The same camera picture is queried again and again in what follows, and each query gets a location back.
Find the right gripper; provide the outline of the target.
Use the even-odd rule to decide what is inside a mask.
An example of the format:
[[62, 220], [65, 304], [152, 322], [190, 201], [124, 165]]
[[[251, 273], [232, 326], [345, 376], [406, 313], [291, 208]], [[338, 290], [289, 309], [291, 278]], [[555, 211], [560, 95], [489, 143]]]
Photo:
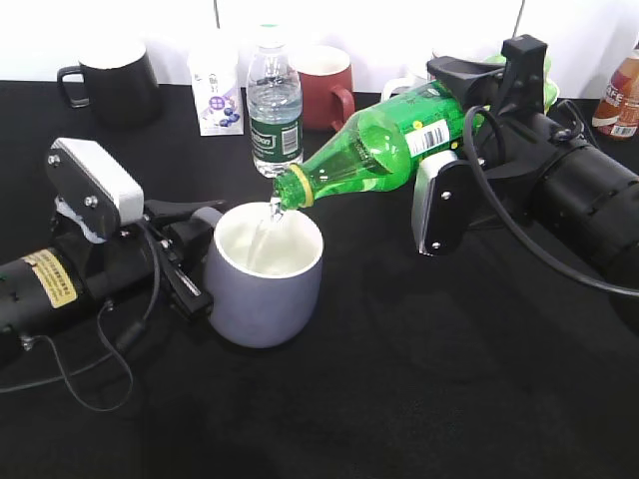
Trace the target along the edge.
[[522, 35], [504, 41], [503, 64], [440, 56], [426, 63], [461, 108], [490, 114], [470, 132], [469, 145], [485, 159], [486, 179], [510, 214], [543, 225], [586, 225], [583, 127], [562, 126], [544, 113], [543, 63], [547, 46]]

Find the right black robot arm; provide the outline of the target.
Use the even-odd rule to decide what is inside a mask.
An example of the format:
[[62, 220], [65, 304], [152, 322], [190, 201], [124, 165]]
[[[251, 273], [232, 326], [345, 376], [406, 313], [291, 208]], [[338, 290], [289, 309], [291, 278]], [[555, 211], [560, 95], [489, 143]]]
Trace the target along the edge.
[[534, 256], [559, 274], [607, 293], [638, 329], [638, 176], [570, 123], [544, 112], [546, 43], [507, 39], [503, 63], [450, 56], [426, 68], [461, 107], [462, 177], [472, 200], [490, 206]]

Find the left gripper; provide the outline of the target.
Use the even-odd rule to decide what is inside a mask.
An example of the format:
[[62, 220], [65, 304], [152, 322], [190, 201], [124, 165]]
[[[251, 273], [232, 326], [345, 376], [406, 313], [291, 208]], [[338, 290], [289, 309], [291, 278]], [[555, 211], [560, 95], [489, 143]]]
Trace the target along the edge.
[[204, 258], [213, 229], [190, 219], [201, 208], [226, 211], [225, 200], [171, 203], [146, 200], [142, 221], [120, 229], [104, 243], [87, 241], [68, 219], [52, 230], [52, 249], [70, 268], [74, 282], [92, 299], [106, 299], [156, 281], [171, 309], [184, 321], [209, 315], [213, 298], [189, 273]]

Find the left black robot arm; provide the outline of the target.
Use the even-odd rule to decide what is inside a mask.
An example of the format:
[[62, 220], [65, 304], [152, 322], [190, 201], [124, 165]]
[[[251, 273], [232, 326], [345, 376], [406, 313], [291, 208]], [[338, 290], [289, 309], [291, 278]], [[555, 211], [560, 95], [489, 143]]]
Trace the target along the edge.
[[226, 201], [149, 200], [129, 223], [109, 210], [94, 226], [65, 212], [63, 201], [57, 206], [50, 244], [1, 267], [3, 363], [28, 339], [64, 330], [144, 285], [186, 321], [211, 310], [212, 296], [189, 274], [204, 259], [215, 227], [204, 213], [226, 212]]

